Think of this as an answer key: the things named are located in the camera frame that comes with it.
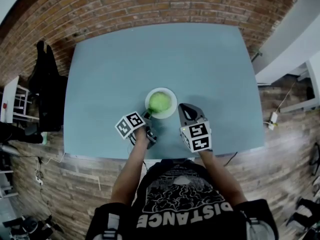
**table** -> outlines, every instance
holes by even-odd
[[[36,119],[38,117],[27,115],[27,103],[31,104],[31,101],[28,101],[29,90],[20,86],[18,84],[19,76],[9,82],[3,90],[2,103],[1,103],[1,116],[0,121],[3,123],[13,123],[13,119],[24,120],[27,119]],[[24,91],[24,94],[19,94],[17,88]],[[15,100],[18,100],[18,106],[15,106]]]
[[[307,72],[302,74],[297,80],[301,81],[305,79],[306,77],[311,78],[312,83],[312,89],[314,93],[314,98],[286,106],[283,108],[280,108],[280,113],[287,113],[294,110],[303,109],[304,111],[310,110],[314,107],[320,106],[320,51],[313,55],[306,63]]]
[[[179,103],[200,107],[210,121],[216,155],[264,145],[254,70],[237,27],[174,23],[141,26],[76,45],[66,88],[64,151],[127,159],[132,145],[115,125],[143,113],[154,88],[172,90]],[[154,119],[158,143],[147,159],[187,158],[178,110]]]

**wooden floor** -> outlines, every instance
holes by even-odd
[[[294,77],[287,76],[273,86],[259,89],[264,120],[285,97]],[[282,106],[306,99],[307,81],[297,83]],[[267,199],[278,226],[280,239],[297,239],[295,228],[285,227],[296,198],[312,198],[312,180],[308,165],[313,145],[320,133],[318,110],[281,114],[278,127],[265,127],[265,146],[239,153],[227,166],[240,182],[249,200]],[[48,135],[46,146],[13,141],[24,156],[60,160],[64,154],[63,134]],[[220,158],[225,163],[230,156]],[[123,160],[90,159],[66,154],[61,163],[41,165],[43,190],[35,181],[37,159],[12,158],[14,186],[19,192],[12,198],[17,214],[44,219],[52,213],[64,234],[53,239],[84,239],[96,207],[108,202],[112,186],[124,166]]]

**brick wall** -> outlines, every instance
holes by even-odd
[[[194,22],[238,26],[252,56],[293,1],[19,0],[18,9],[11,10],[0,26],[0,86],[17,75],[26,79],[31,74],[39,40],[51,45],[60,74],[68,75],[77,42],[143,25]]]

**black t-shirt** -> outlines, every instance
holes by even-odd
[[[95,210],[86,240],[101,239],[274,240],[278,231],[266,200],[231,207],[203,166],[157,163],[132,207],[109,203]]]

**hand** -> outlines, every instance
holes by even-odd
[[[136,129],[134,131],[135,143],[136,144],[144,144],[148,146],[150,140],[147,138],[146,128],[144,126]]]

